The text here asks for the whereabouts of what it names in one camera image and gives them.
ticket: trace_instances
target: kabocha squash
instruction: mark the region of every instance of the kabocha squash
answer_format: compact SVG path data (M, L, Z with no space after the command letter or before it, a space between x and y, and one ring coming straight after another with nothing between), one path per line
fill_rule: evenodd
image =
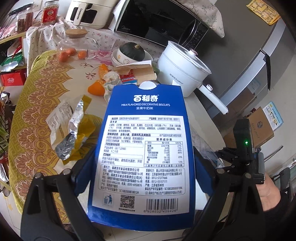
M140 45L133 42L121 45L119 50L127 57L136 61L143 61L145 58L144 49Z

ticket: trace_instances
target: wooden lid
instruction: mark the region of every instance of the wooden lid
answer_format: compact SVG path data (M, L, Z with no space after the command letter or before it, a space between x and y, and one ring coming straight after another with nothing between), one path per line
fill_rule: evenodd
M69 38L81 38L84 37L86 34L88 33L88 31L86 31L85 29L68 29L66 30L66 35Z

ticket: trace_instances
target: spice jar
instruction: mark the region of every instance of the spice jar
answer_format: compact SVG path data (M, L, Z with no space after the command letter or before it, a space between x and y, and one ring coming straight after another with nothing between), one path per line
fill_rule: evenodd
M26 19L25 19L25 31L27 31L29 27L33 25L33 15L34 15L33 7L28 7L26 12Z
M15 32L17 34L20 34L25 30L25 18L26 18L25 13L19 13L17 15L17 21L15 23Z
M41 25L55 24L58 10L59 0L46 2L43 7Z
M66 37L57 45L59 62L66 62L69 56L74 59L94 58L99 50L98 43L91 38L86 38L85 29L68 29Z

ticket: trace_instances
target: barcode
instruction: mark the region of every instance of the barcode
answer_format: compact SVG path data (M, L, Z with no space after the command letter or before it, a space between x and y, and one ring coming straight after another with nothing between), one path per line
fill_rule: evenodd
M178 210L178 198L170 199L146 199L146 211L148 210Z

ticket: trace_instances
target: blue and white booklet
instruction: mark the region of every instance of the blue and white booklet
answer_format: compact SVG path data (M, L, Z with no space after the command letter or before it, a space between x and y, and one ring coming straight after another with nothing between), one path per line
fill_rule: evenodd
M180 86L114 87L94 162L90 220L138 231L193 225L194 158Z

